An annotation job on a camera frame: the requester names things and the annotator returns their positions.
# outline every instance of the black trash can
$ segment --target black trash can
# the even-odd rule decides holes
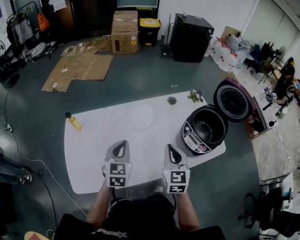
[[[156,46],[160,26],[160,20],[156,18],[140,18],[139,44]]]

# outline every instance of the human arm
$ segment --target human arm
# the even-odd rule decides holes
[[[275,103],[279,104],[279,105],[283,105],[286,103],[286,101],[288,100],[288,97],[287,96],[284,96],[282,99],[277,99],[275,101]]]
[[[87,223],[95,226],[97,229],[103,226],[107,218],[110,196],[111,190],[107,186],[107,182],[104,181],[86,216]]]
[[[176,194],[175,196],[181,231],[190,233],[200,229],[199,220],[188,193]]]

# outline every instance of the office chair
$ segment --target office chair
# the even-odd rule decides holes
[[[247,65],[247,69],[252,66],[252,71],[251,71],[251,75],[254,73],[254,71],[256,71],[256,69],[258,69],[258,65],[260,64],[260,56],[261,50],[260,50],[260,46],[258,44],[255,44],[253,47],[252,52],[250,52],[250,55],[253,58],[253,61],[249,61],[248,65]]]
[[[256,70],[258,73],[262,73],[263,77],[262,79],[258,82],[258,84],[261,83],[261,81],[264,79],[263,83],[266,82],[266,79],[273,75],[275,73],[274,67],[271,65],[270,62],[267,62],[265,60],[261,61],[258,67],[258,70]]]
[[[246,226],[248,229],[252,229],[256,221],[260,222],[262,230],[269,229],[274,216],[280,212],[283,204],[281,187],[271,190],[267,195],[265,192],[261,192],[258,200],[252,193],[248,193],[246,197],[252,198],[253,210],[240,215],[237,219],[241,221],[251,216],[252,222]]]
[[[300,214],[281,211],[283,201],[292,199],[291,189],[285,197],[282,197],[281,187],[272,189],[267,195],[261,192],[258,200],[251,193],[246,196],[252,198],[254,208],[237,219],[240,221],[252,216],[252,223],[246,226],[248,229],[252,229],[258,221],[262,231],[274,229],[287,238],[300,231]]]

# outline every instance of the electric fan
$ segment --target electric fan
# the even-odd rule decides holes
[[[7,70],[5,68],[4,63],[2,62],[3,56],[5,56],[6,59],[8,58],[6,56],[6,46],[5,46],[4,42],[2,42],[0,40],[0,67],[2,68],[2,70],[0,70],[0,82],[4,82],[7,78],[9,78],[8,86],[9,86],[9,88],[11,88],[18,81],[19,75],[18,74],[12,75],[12,71]]]

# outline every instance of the sneaker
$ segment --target sneaker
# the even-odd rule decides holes
[[[137,199],[137,195],[136,192],[133,191],[133,189],[128,188],[125,192],[126,195],[126,199],[128,199],[129,201],[133,201]]]
[[[32,175],[30,174],[30,172],[28,172],[26,169],[24,169],[25,170],[25,173],[24,173],[24,176],[23,176],[23,178],[25,179],[25,180],[27,180],[28,182],[32,182]]]
[[[24,184],[26,182],[24,177],[19,177],[19,181],[21,182],[21,184]]]
[[[159,178],[157,181],[156,181],[156,187],[153,191],[153,193],[163,193],[164,192],[164,189],[165,189],[165,183],[164,183],[164,180],[162,178]]]

